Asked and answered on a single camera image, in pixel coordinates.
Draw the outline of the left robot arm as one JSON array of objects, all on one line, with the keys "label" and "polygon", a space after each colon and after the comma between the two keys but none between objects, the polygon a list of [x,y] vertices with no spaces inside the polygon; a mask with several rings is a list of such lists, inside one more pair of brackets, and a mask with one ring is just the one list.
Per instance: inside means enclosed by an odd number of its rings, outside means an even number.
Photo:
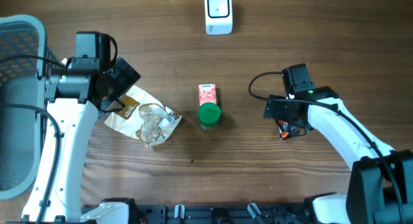
[{"label": "left robot arm", "polygon": [[120,97],[140,75],[110,50],[115,39],[77,32],[76,52],[49,73],[45,109],[49,127],[22,223],[79,223],[80,191],[88,141],[99,115],[120,112]]}]

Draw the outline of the green drink bottle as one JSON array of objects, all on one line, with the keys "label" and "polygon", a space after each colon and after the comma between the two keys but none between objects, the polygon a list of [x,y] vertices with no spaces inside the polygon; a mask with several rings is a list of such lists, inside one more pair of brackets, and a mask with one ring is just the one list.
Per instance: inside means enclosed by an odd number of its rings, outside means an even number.
[{"label": "green drink bottle", "polygon": [[203,129],[216,128],[221,120],[221,110],[215,103],[203,103],[197,112],[198,120]]}]

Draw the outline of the red Kleenex tissue pack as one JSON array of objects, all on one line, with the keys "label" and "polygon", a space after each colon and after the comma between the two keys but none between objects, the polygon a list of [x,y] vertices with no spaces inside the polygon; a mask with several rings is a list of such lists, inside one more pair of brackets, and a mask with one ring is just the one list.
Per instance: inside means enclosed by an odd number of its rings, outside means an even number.
[{"label": "red Kleenex tissue pack", "polygon": [[205,103],[217,104],[216,84],[199,85],[199,105]]}]

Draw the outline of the brown cream snack pouch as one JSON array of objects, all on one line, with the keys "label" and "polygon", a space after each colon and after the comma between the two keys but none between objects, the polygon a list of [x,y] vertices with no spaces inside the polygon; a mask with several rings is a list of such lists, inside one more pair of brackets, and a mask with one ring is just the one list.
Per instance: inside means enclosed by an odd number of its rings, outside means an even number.
[{"label": "brown cream snack pouch", "polygon": [[159,100],[132,86],[121,98],[125,108],[110,114],[105,125],[111,129],[154,147],[164,143],[182,119],[182,115],[164,106]]}]

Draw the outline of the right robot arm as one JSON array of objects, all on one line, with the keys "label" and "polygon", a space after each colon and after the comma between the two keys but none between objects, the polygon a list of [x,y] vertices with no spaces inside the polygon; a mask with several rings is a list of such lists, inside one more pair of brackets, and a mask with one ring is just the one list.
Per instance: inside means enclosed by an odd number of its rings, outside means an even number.
[{"label": "right robot arm", "polygon": [[310,223],[412,223],[412,151],[397,151],[364,127],[330,87],[317,87],[305,64],[278,73],[285,96],[270,95],[264,117],[280,138],[319,131],[351,172],[347,193],[308,199]]}]

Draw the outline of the red black snack packet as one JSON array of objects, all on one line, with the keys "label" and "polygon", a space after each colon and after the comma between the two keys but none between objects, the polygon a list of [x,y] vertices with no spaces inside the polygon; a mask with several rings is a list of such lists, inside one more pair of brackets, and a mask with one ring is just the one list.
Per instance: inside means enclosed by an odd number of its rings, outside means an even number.
[{"label": "red black snack packet", "polygon": [[286,140],[291,137],[296,137],[299,135],[298,127],[290,125],[286,121],[277,120],[276,121],[280,131],[280,140]]}]

